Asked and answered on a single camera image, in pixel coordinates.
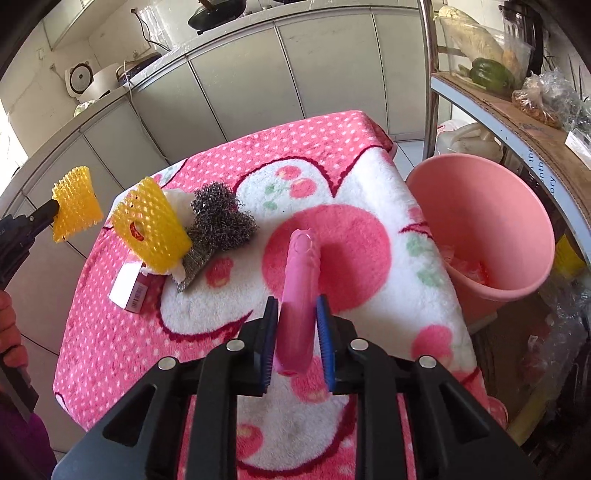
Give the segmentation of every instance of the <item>barcode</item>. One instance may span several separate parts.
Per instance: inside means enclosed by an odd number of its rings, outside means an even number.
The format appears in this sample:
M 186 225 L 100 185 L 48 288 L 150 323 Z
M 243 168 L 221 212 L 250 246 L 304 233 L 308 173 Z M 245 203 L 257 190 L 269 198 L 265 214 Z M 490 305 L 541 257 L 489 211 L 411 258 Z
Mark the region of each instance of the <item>barcode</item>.
M 129 308 L 132 312 L 137 312 L 141 307 L 141 303 L 144 299 L 144 293 L 148 289 L 146 285 L 136 283 L 134 287 L 134 297 L 131 300 L 131 307 Z

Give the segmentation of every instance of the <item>purple sleeve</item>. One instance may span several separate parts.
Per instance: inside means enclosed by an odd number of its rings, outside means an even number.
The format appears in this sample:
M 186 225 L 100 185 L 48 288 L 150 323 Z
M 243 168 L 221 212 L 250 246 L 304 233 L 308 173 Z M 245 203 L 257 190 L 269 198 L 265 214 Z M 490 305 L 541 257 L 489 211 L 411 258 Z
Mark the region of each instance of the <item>purple sleeve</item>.
M 4 426 L 14 437 L 19 450 L 47 478 L 56 466 L 56 456 L 49 443 L 49 435 L 43 421 L 32 414 L 27 424 L 20 413 L 11 406 L 0 403 L 0 426 Z

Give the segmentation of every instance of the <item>silver screw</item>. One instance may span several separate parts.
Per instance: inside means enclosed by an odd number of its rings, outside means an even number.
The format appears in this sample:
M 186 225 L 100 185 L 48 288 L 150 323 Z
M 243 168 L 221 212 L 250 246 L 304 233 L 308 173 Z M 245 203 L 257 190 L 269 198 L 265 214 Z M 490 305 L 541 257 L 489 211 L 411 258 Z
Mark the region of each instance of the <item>silver screw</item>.
M 435 368 L 437 365 L 437 360 L 435 360 L 432 356 L 423 355 L 418 359 L 418 364 L 423 368 Z
M 226 348 L 231 352 L 239 352 L 244 348 L 244 342 L 238 338 L 235 338 L 226 344 Z
M 351 340 L 351 348 L 358 352 L 363 352 L 367 350 L 369 347 L 369 343 L 367 340 L 363 340 L 362 338 L 356 338 L 355 340 Z
M 164 358 L 161 358 L 160 361 L 158 361 L 158 368 L 160 370 L 170 370 L 171 368 L 174 368 L 176 364 L 177 361 L 175 358 L 171 356 L 165 356 Z

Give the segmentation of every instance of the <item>white plastic jug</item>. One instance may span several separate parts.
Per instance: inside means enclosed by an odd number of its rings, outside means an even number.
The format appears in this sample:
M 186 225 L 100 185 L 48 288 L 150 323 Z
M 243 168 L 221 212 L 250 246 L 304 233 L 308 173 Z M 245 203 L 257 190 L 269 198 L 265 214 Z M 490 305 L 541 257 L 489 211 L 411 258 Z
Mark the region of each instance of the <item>white plastic jug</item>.
M 437 138 L 435 153 L 469 153 L 499 163 L 503 157 L 494 134 L 478 122 L 452 132 L 442 132 Z

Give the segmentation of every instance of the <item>pink plastic tube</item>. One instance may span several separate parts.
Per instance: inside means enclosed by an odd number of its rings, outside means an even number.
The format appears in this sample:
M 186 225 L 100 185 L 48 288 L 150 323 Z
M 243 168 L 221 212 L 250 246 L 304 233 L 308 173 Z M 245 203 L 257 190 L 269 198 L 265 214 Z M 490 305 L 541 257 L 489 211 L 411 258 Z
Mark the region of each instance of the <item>pink plastic tube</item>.
M 305 374 L 312 361 L 316 298 L 320 275 L 320 247 L 312 230 L 295 230 L 285 265 L 285 284 L 275 360 L 286 377 Z

